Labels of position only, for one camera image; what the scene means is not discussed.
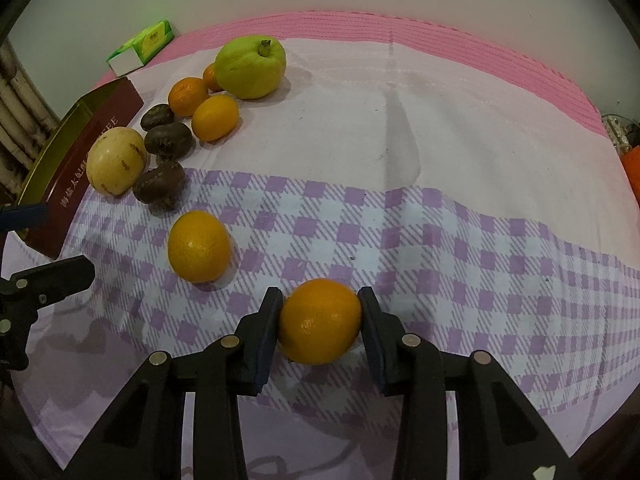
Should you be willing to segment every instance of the tablecloth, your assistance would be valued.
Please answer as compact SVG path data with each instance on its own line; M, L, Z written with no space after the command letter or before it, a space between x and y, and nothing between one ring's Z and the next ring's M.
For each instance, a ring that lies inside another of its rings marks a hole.
M149 352L200 350L267 286L286 293L315 276L372 285L441 350L489 350L577 449L639 381L640 217L597 110L553 70L468 34L308 12L178 38L131 75L142 112L250 32L284 40L286 79L184 161L179 209L153 214L130 194L82 201L63 254L86 254L97 278L43 313L31 366L14 375L56 459L68 462ZM172 222L193 208L234 243L229 272L208 286L166 259ZM4 260L4 274L44 261L15 240ZM373 388L360 342L324 367L277 354L263 394L241 402L250 476L388 478L399 411ZM189 436L187 417L187 477Z

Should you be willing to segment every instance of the shiitake mushroom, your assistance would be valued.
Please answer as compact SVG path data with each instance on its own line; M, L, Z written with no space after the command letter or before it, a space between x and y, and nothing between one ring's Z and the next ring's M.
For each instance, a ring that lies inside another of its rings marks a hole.
M185 181L184 169L178 162L163 162L138 179L133 186L133 195L143 204L158 204L173 209Z
M156 105L142 116L140 119L140 127L148 132L151 128L162 126L163 124L171 124L174 122L174 113L167 104Z
M159 160L177 160L189 153L192 144L191 130L184 123L161 124L145 136L145 149Z

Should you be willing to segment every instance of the citrus fruit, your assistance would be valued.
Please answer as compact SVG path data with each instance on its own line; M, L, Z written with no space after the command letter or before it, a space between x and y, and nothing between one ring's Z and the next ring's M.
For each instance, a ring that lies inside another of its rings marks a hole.
M169 108L176 115L191 117L209 97L209 89L199 77L180 79L169 92Z
M86 157L86 177L100 194L119 196L146 166L145 140L132 128L116 126L94 142Z
M212 282L225 272L231 243L225 227L204 211L189 211L169 232L167 255L174 272L191 283Z
M191 118L191 129L204 142L225 136L238 124L240 111L235 99L214 95L204 101Z
M204 69L204 72L202 73L202 80L209 90L212 92L220 92L222 90L222 86L218 84L218 80L216 79L215 65L215 63L211 63L206 67L206 69Z
M239 99L257 99L278 87L287 56L271 36L242 36L220 49L214 65L223 89Z
M285 301L278 340L292 361L325 364L351 347L361 320L360 301L349 287L318 278L300 285Z

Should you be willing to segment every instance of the white wall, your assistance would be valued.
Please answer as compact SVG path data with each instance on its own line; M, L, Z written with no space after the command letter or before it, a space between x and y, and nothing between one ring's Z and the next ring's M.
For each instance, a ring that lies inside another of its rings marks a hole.
M640 117L640 51L606 0L33 0L10 39L60 115L119 44L160 19L181 33L288 10L364 10L467 30L576 80L604 112Z

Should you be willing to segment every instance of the curtain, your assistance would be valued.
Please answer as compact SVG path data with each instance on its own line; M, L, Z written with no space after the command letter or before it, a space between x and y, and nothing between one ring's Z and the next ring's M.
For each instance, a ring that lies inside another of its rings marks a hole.
M58 123L5 41L0 45L0 201L12 202L20 193Z

